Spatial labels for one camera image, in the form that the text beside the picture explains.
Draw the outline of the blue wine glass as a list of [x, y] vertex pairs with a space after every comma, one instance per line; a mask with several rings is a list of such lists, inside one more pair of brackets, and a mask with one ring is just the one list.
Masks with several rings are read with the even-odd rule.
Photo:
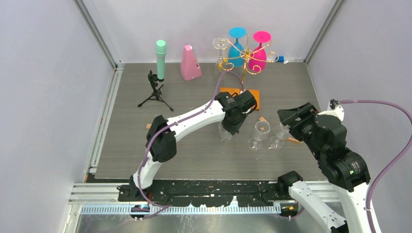
[[230, 47], [228, 52], [229, 62], [234, 65], [234, 67], [241, 67], [244, 65], [243, 46], [240, 44], [239, 39], [246, 36], [246, 30], [243, 27], [234, 27], [229, 30], [229, 36], [235, 39], [235, 42]]

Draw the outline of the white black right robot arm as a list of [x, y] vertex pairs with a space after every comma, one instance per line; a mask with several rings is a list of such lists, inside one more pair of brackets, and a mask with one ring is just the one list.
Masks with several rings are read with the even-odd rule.
[[366, 161], [346, 146], [347, 128], [342, 124], [344, 109], [331, 100], [326, 111], [319, 112], [310, 102], [292, 109], [278, 110], [280, 123], [290, 135], [304, 142], [317, 161], [322, 174], [332, 185], [343, 207], [344, 217], [307, 190], [296, 172], [278, 178], [278, 195], [293, 198], [328, 233], [381, 232], [371, 199], [371, 176]]

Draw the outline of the mint green microphone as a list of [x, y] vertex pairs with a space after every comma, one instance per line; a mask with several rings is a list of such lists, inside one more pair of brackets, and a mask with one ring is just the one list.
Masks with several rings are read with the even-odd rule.
[[157, 78], [160, 82], [163, 82], [165, 78], [165, 57], [167, 53], [167, 45], [164, 40], [156, 41], [155, 52], [156, 52]]

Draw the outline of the blue cube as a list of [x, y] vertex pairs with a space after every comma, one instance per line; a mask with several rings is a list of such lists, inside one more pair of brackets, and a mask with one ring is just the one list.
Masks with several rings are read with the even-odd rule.
[[284, 57], [283, 57], [283, 56], [279, 56], [278, 62], [283, 63], [284, 61], [285, 61], [285, 60], [284, 60]]

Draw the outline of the black mini tripod stand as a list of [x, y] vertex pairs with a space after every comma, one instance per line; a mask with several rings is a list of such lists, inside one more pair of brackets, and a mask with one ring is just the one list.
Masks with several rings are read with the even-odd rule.
[[159, 102], [164, 103], [173, 112], [174, 109], [170, 105], [168, 105], [161, 97], [162, 95], [161, 88], [163, 87], [163, 84], [160, 87], [157, 87], [159, 83], [163, 82], [164, 80], [159, 79], [157, 74], [154, 74], [152, 70], [150, 70], [150, 72], [148, 73], [148, 80], [152, 88], [152, 93], [147, 99], [145, 99], [143, 102], [141, 102], [137, 106], [141, 107], [147, 101], [153, 100], [153, 101], [159, 101]]

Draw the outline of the wooden rectangular block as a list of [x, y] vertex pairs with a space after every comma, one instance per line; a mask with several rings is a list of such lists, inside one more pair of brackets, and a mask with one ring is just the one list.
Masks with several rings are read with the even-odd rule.
[[266, 118], [264, 118], [263, 116], [259, 118], [259, 121], [264, 121], [264, 122], [267, 122], [267, 123], [268, 123], [268, 121], [266, 120]]

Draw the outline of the clear wine glass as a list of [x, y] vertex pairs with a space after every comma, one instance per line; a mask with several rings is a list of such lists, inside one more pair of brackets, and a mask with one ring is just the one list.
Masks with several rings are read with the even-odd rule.
[[249, 139], [248, 146], [251, 150], [260, 150], [262, 142], [268, 137], [270, 124], [265, 120], [260, 120], [254, 125], [253, 137]]
[[269, 149], [280, 149], [283, 147], [284, 139], [289, 137], [289, 128], [279, 123], [275, 129], [275, 135], [270, 138]]

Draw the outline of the pink wine glass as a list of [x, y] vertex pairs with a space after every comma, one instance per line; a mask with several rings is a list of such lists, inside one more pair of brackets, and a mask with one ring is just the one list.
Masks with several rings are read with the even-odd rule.
[[250, 53], [251, 59], [248, 62], [249, 70], [258, 73], [266, 67], [267, 54], [263, 46], [264, 43], [271, 41], [271, 34], [267, 31], [258, 31], [254, 33], [253, 39], [259, 43], [259, 46]]

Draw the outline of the clear ribbed tumbler glass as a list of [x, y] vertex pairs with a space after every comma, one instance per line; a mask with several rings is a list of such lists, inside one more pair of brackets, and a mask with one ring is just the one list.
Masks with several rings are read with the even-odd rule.
[[233, 135], [223, 127], [223, 123], [219, 122], [219, 135], [224, 142], [230, 141]]

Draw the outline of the pink metronome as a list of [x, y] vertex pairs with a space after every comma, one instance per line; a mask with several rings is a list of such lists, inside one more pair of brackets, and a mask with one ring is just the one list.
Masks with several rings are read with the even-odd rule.
[[190, 81], [202, 76], [199, 62], [191, 45], [185, 45], [183, 48], [180, 71], [185, 81]]

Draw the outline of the black base bar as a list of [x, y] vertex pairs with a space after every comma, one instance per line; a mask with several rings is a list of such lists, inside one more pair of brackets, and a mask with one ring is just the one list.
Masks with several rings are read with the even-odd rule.
[[290, 200], [292, 181], [154, 180], [141, 190], [130, 181], [117, 187], [119, 201], [148, 201], [156, 207], [266, 207], [277, 200]]

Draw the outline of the clear flute glass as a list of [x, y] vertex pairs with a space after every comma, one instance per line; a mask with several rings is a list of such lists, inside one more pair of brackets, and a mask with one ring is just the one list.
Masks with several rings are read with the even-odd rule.
[[219, 51], [219, 56], [215, 63], [215, 74], [219, 76], [223, 71], [227, 69], [226, 61], [223, 57], [223, 52], [227, 49], [229, 43], [226, 38], [218, 37], [212, 41], [212, 45]]

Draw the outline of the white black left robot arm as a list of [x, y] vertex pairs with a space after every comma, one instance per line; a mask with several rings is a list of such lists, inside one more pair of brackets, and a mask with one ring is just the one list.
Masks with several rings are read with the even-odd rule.
[[247, 116], [257, 106], [257, 100], [249, 90], [240, 94], [219, 92], [205, 105], [180, 116], [157, 116], [146, 135], [144, 159], [129, 178], [129, 184], [117, 188], [120, 197], [145, 200], [155, 174], [163, 163], [177, 154], [177, 143], [182, 138], [216, 122], [230, 135], [239, 133]]

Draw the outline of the small wooden arch block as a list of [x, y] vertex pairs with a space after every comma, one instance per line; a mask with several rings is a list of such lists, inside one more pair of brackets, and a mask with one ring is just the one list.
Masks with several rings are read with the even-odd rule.
[[295, 139], [295, 138], [293, 138], [293, 137], [288, 137], [288, 138], [287, 138], [287, 141], [289, 141], [289, 142], [291, 142], [291, 143], [295, 143], [295, 144], [302, 144], [301, 141], [299, 141], [299, 140], [297, 140], [297, 139]]

